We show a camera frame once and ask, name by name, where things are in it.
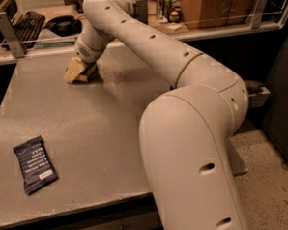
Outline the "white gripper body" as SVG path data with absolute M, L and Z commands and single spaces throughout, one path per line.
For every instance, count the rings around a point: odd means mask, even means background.
M 94 50 L 85 44 L 82 38 L 78 37 L 74 51 L 86 63 L 95 63 L 103 55 L 100 50 Z

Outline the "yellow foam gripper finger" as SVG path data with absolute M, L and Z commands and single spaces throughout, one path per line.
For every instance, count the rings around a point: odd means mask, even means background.
M 97 63 L 94 63 L 91 67 L 87 68 L 87 78 L 91 78 L 93 73 L 97 70 Z
M 69 62 L 66 73 L 65 80 L 68 83 L 74 83 L 75 81 L 87 81 L 86 64 L 78 57 L 74 57 Z

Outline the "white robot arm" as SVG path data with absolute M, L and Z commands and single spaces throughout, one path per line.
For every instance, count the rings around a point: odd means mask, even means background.
M 244 81 L 210 55 L 133 17 L 130 0 L 84 0 L 86 22 L 65 79 L 85 81 L 119 39 L 171 90 L 140 119 L 142 161 L 164 230 L 249 230 L 229 160 L 248 110 Z

